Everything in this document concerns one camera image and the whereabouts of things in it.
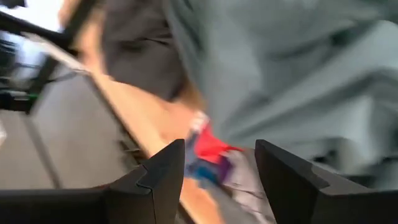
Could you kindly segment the red sock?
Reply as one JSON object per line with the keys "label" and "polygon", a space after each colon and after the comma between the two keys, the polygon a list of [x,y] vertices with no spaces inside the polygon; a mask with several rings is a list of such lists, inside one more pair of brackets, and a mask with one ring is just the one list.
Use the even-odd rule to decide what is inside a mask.
{"label": "red sock", "polygon": [[213,134],[211,123],[204,125],[194,146],[194,152],[199,159],[219,164],[221,156],[229,151],[243,151],[241,148],[230,146]]}

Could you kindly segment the silver metal bracket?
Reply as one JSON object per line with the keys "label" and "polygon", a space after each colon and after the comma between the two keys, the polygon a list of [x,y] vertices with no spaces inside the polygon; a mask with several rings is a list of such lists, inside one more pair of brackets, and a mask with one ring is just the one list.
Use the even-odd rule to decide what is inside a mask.
{"label": "silver metal bracket", "polygon": [[84,66],[75,56],[57,46],[55,43],[33,33],[23,32],[22,35],[38,45],[47,55],[68,67],[71,71],[88,75],[90,70]]}

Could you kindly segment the dark grey garment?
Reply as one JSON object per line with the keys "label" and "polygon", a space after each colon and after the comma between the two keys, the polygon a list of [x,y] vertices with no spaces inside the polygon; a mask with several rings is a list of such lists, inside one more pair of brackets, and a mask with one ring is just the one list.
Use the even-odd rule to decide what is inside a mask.
{"label": "dark grey garment", "polygon": [[101,46],[108,75],[165,100],[185,71],[165,14],[167,0],[105,0]]}

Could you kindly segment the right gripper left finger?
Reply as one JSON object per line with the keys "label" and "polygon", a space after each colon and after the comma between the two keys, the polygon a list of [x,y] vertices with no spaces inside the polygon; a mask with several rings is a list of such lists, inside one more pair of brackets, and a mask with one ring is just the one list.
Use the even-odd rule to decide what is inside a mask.
{"label": "right gripper left finger", "polygon": [[106,190],[109,224],[174,224],[183,184],[185,141],[176,139]]}

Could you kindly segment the black aluminium table frame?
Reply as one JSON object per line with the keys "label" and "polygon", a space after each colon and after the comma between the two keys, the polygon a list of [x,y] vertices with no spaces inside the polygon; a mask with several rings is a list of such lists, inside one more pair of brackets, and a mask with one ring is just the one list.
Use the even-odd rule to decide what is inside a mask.
{"label": "black aluminium table frame", "polygon": [[99,2],[100,0],[80,0],[70,15],[66,26],[60,32],[45,29],[0,11],[0,30],[20,36],[25,34],[26,37],[28,34],[35,34],[49,40],[64,51],[76,55],[76,50],[73,49],[74,40]]}

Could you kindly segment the light blue knit sock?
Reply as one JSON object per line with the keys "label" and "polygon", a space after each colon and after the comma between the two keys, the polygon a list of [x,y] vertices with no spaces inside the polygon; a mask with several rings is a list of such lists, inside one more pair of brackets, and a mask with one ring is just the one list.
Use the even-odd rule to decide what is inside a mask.
{"label": "light blue knit sock", "polygon": [[193,133],[185,141],[184,176],[197,180],[207,179],[216,185],[222,185],[233,168],[232,163],[225,157],[222,157],[221,161],[216,164],[199,159],[194,151],[198,145],[198,138],[199,134]]}

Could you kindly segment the grey-green trousers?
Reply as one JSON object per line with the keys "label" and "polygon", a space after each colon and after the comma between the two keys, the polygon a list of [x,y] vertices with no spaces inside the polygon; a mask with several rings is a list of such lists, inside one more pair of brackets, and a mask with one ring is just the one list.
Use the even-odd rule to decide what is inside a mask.
{"label": "grey-green trousers", "polygon": [[170,0],[213,133],[398,190],[398,0]]}

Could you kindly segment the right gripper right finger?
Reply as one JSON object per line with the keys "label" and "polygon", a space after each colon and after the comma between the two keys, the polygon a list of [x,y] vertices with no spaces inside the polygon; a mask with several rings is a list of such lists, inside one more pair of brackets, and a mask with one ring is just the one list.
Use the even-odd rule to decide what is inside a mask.
{"label": "right gripper right finger", "polygon": [[343,194],[349,180],[265,140],[256,141],[255,159],[277,224],[354,224]]}

